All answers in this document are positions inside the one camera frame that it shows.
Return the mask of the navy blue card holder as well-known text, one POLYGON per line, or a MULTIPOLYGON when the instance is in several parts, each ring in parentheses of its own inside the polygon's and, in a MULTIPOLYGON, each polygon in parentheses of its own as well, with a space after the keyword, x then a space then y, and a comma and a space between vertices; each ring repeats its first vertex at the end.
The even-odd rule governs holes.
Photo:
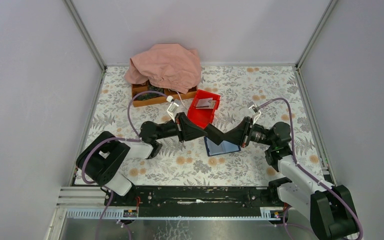
POLYGON ((240 152, 241 148, 238 145, 232 144, 228 141, 223 141, 219 145, 211 141, 209 138, 204 137, 205 149, 208 157, 224 155, 229 153, 240 152))

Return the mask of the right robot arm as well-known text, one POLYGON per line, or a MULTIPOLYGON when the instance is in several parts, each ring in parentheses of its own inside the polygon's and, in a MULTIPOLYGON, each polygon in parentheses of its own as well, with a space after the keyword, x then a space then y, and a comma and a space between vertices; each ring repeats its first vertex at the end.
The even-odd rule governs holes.
POLYGON ((350 191, 344 185, 334 185, 318 178, 298 163, 291 126, 277 122, 267 129, 245 117, 238 126, 222 132, 212 124, 204 130, 207 138, 219 145, 223 141, 245 148, 249 143, 267 145, 264 152, 268 165, 281 173, 280 180, 269 182, 267 201, 273 206, 286 203, 305 216, 315 236, 320 240, 347 239, 357 234, 363 237, 350 191))

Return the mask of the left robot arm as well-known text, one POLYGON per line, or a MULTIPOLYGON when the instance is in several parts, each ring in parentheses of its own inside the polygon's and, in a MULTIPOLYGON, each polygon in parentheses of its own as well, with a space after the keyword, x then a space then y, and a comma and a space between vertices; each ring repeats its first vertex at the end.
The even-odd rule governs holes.
POLYGON ((135 192, 133 183, 119 172, 126 159, 152 159, 162 148, 160 139, 177 137, 179 142, 206 136, 206 131, 189 120, 185 113, 178 113, 165 123, 145 121, 138 139, 116 137, 103 131, 76 159, 87 184, 97 184, 116 194, 124 206, 132 204, 135 192))

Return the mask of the grey card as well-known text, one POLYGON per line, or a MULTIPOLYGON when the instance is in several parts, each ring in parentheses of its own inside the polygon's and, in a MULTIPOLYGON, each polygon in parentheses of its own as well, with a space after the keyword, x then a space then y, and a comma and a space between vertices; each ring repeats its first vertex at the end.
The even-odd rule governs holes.
POLYGON ((207 109, 214 109, 216 104, 217 104, 217 100, 216 99, 212 99, 212 98, 201 98, 201 99, 198 99, 196 101, 196 103, 194 104, 194 107, 196 109, 204 109, 204 110, 207 110, 207 109))

